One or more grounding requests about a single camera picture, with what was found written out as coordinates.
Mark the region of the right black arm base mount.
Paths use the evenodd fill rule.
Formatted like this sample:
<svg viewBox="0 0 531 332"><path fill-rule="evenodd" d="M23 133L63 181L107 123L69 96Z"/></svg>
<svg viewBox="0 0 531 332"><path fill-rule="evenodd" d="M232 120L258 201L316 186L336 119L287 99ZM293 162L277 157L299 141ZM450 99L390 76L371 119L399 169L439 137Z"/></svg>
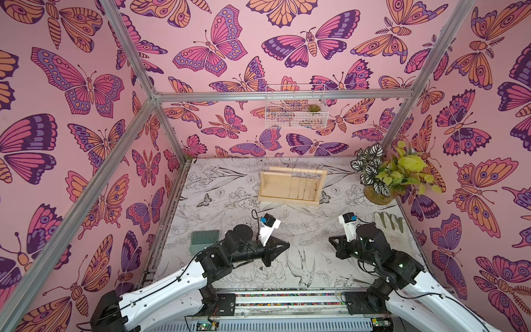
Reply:
<svg viewBox="0 0 531 332"><path fill-rule="evenodd" d="M368 289L350 290L344 292L342 297L349 315L386 314L386 301L393 291L393 286L380 277Z"/></svg>

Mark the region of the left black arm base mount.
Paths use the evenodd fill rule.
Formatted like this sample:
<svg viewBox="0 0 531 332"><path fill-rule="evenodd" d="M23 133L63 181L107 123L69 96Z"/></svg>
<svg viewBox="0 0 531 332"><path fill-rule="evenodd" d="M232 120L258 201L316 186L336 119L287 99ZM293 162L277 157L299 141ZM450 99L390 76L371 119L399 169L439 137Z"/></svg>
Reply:
<svg viewBox="0 0 531 332"><path fill-rule="evenodd" d="M233 316L236 308L235 293L217 293L211 284L199 290L203 305L196 315Z"/></svg>

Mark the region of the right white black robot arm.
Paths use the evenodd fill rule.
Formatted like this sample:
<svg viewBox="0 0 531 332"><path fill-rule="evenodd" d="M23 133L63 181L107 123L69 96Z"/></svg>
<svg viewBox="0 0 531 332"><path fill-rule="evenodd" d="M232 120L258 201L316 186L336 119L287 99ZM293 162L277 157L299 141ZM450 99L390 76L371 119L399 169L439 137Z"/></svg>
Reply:
<svg viewBox="0 0 531 332"><path fill-rule="evenodd" d="M340 218L344 235L329 237L335 255L370 265L374 281L364 292L343 294L349 314L390 313L419 331L495 331L495 327L445 290L408 253L392 249L383 231L353 214Z"/></svg>

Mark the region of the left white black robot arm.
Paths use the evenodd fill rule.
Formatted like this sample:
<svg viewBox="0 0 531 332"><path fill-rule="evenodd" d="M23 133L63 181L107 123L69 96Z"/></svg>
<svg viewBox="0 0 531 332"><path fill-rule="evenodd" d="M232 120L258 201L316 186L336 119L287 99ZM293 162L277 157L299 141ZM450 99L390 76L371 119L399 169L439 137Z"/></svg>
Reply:
<svg viewBox="0 0 531 332"><path fill-rule="evenodd" d="M195 255L181 270L142 289L103 295L89 321L92 331L149 331L170 321L219 308L213 283L247 262L271 263L290 244L276 237L266 243L253 237L244 224L226 232L224 239Z"/></svg>

